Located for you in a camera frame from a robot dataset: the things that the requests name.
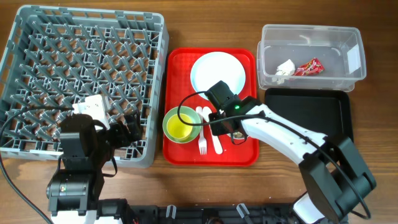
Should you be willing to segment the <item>yellow cup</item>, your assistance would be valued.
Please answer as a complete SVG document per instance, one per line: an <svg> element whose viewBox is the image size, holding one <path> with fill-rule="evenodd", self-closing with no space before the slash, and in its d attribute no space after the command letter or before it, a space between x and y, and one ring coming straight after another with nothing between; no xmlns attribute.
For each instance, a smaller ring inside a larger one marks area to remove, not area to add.
<svg viewBox="0 0 398 224"><path fill-rule="evenodd" d="M187 125L184 122L189 123L191 121L191 117L186 114L181 114L180 116L175 114L167 121L167 131L174 139L184 141L189 137L193 130L192 126Z"/></svg>

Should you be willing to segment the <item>red snack wrapper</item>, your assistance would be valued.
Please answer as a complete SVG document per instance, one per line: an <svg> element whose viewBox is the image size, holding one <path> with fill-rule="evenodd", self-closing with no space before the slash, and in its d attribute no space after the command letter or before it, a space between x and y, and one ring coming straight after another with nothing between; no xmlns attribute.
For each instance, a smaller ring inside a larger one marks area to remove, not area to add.
<svg viewBox="0 0 398 224"><path fill-rule="evenodd" d="M293 76L312 76L317 75L324 71L324 66L321 64L319 59L313 58L309 62L299 66L294 72Z"/></svg>

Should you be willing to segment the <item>small light blue bowl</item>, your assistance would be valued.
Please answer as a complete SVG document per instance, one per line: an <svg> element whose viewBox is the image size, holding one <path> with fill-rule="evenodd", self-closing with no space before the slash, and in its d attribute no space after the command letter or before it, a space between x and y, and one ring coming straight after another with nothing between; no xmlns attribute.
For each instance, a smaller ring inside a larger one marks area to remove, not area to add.
<svg viewBox="0 0 398 224"><path fill-rule="evenodd" d="M236 131L234 133L228 133L229 137L232 137L233 139L237 139L237 140L243 140L245 138L247 138L247 136L245 136L243 133Z"/></svg>

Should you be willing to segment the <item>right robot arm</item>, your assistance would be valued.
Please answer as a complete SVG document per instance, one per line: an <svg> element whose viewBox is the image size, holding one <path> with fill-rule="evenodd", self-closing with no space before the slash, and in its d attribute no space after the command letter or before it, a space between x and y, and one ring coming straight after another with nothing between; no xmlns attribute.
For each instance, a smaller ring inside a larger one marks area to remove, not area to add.
<svg viewBox="0 0 398 224"><path fill-rule="evenodd" d="M315 208L338 223L357 205L363 206L365 219L371 217L364 198L376 188L376 180L349 137L305 129L251 96L240 99L223 81L205 95L216 109L209 122L215 135L240 132L272 146L298 165L307 189L301 199L308 203L301 210L296 203L294 211L303 221L318 219L309 211Z"/></svg>

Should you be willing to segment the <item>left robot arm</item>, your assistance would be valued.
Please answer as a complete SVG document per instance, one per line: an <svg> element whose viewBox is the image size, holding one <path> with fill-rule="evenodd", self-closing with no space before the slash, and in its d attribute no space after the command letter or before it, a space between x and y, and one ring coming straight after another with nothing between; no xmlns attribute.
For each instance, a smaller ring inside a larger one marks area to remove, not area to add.
<svg viewBox="0 0 398 224"><path fill-rule="evenodd" d="M100 199L102 168L115 162L114 152L142 138L140 114L124 121L102 122L87 114L67 116L60 124L63 154L46 190L53 223L139 223L125 199Z"/></svg>

